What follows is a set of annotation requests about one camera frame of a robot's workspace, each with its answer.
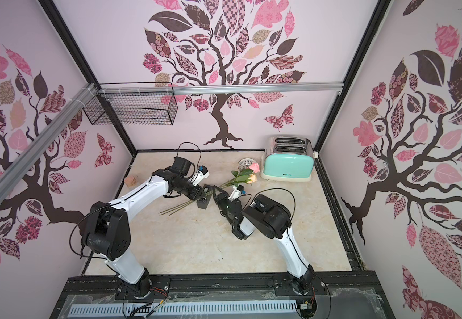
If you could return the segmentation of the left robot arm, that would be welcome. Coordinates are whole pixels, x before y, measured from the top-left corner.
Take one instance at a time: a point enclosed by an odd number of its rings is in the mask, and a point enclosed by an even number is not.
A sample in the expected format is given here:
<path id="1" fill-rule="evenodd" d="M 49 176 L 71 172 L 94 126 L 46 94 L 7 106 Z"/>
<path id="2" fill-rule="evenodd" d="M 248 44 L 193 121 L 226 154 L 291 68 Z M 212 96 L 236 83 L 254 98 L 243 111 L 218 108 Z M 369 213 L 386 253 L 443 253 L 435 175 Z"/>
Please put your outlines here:
<path id="1" fill-rule="evenodd" d="M 127 291 L 142 299 L 152 290 L 149 272 L 130 249 L 131 221 L 158 198 L 175 192 L 189 200 L 200 199 L 200 182 L 209 176 L 208 168 L 194 165 L 180 156 L 172 166 L 154 171 L 146 182 L 111 202 L 96 202 L 82 220 L 81 246 L 89 248 L 114 271 Z"/>

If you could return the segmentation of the black tape dispenser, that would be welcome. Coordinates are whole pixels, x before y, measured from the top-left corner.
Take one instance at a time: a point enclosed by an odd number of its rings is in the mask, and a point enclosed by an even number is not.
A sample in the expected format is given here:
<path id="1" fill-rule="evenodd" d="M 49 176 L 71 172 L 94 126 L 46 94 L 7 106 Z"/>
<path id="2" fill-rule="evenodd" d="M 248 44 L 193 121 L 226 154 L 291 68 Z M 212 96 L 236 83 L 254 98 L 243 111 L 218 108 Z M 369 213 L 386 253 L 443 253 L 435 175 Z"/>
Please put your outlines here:
<path id="1" fill-rule="evenodd" d="M 212 186 L 207 184 L 202 189 L 202 196 L 197 200 L 196 204 L 199 209 L 206 210 L 209 206 L 210 200 L 212 199 Z"/>

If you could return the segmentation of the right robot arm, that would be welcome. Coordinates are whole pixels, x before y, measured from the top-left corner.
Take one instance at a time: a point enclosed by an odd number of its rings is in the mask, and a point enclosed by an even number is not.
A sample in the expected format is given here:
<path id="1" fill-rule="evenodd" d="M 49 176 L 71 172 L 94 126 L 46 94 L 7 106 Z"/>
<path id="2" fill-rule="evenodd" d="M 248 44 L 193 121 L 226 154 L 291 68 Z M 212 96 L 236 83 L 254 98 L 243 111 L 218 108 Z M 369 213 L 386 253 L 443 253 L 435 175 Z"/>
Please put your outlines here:
<path id="1" fill-rule="evenodd" d="M 290 285 L 299 295 L 316 293 L 320 286 L 330 296 L 328 286 L 316 274 L 313 266 L 303 256 L 292 228 L 292 212 L 281 203 L 267 197 L 262 191 L 251 197 L 249 205 L 242 205 L 240 198 L 246 196 L 243 187 L 234 187 L 228 193 L 212 186 L 211 195 L 220 213 L 231 225 L 232 234 L 239 240 L 246 240 L 255 231 L 276 242 L 287 269 Z"/>

